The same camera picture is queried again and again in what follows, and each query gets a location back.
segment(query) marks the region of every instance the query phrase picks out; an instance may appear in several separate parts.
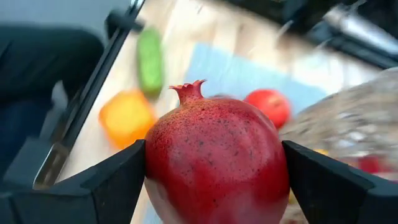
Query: red fruit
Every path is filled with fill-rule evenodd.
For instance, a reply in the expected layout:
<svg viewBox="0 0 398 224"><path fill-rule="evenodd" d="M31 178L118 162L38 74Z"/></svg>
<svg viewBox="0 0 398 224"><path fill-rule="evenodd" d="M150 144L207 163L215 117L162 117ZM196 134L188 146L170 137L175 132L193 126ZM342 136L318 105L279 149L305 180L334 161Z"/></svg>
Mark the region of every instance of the red fruit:
<svg viewBox="0 0 398 224"><path fill-rule="evenodd" d="M146 136L146 189L166 224L276 224L289 197L284 150L271 122L200 86L171 87L180 106Z"/></svg>
<svg viewBox="0 0 398 224"><path fill-rule="evenodd" d="M381 171L379 158L376 156L364 156L358 159L358 167L370 174L375 174Z"/></svg>
<svg viewBox="0 0 398 224"><path fill-rule="evenodd" d="M256 90L245 102L259 108L275 125L281 128L290 118L290 104L284 95L276 90Z"/></svg>

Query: black plastic jaw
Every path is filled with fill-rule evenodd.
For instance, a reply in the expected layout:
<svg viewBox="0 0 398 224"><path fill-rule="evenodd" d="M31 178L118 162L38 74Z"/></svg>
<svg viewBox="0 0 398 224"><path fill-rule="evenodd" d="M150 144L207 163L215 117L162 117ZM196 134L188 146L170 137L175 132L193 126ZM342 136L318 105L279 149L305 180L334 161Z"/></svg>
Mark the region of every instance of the black plastic jaw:
<svg viewBox="0 0 398 224"><path fill-rule="evenodd" d="M290 186L310 224L398 223L398 184L283 141Z"/></svg>
<svg viewBox="0 0 398 224"><path fill-rule="evenodd" d="M145 140L45 190L2 186L0 223L128 224L145 176Z"/></svg>
<svg viewBox="0 0 398 224"><path fill-rule="evenodd" d="M131 6L133 13L131 14L125 14L118 10L113 10L109 13L105 20L105 29L109 39L112 38L117 29L132 30L137 33L141 32L141 30L144 28L144 24L137 21L136 18L141 10L142 4L133 4Z"/></svg>

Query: wooden table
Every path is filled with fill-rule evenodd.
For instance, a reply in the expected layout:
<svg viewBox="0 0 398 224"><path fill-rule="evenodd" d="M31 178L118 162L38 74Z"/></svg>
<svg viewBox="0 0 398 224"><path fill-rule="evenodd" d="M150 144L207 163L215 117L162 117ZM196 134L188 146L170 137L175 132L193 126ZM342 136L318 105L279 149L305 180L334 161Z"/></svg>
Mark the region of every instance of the wooden table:
<svg viewBox="0 0 398 224"><path fill-rule="evenodd" d="M280 29L277 24L218 1L147 0L138 18L147 26L158 28L163 34L167 74L165 86L183 82L197 42L207 42L305 82L317 83L330 93L368 81L378 72L376 68L338 52L316 49L298 37L283 35L276 41ZM130 33L124 42L81 129L60 180L116 152L104 136L98 113L117 92L137 88L136 39L137 35ZM162 116L173 109L177 100L174 91L165 89L158 101L153 103L157 115ZM143 188L132 223L143 222L147 202L148 197Z"/></svg>

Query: cucumber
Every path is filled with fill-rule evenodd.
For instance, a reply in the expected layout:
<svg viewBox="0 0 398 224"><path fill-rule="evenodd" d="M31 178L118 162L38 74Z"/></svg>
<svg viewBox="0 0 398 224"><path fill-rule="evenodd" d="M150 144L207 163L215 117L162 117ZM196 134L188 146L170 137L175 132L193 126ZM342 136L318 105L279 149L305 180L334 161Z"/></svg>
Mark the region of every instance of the cucumber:
<svg viewBox="0 0 398 224"><path fill-rule="evenodd" d="M137 40L138 79L144 94L156 97L164 84L162 39L154 28L144 29Z"/></svg>

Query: speckled fruit skin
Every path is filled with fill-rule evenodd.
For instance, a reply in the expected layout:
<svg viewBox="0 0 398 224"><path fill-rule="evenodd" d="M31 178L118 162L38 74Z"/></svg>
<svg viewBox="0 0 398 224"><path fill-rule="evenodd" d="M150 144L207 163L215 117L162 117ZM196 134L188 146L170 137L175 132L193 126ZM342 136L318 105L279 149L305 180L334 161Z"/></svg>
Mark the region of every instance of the speckled fruit skin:
<svg viewBox="0 0 398 224"><path fill-rule="evenodd" d="M171 87L181 105L146 136L146 189L166 224L277 224L289 177L274 125L255 107Z"/></svg>

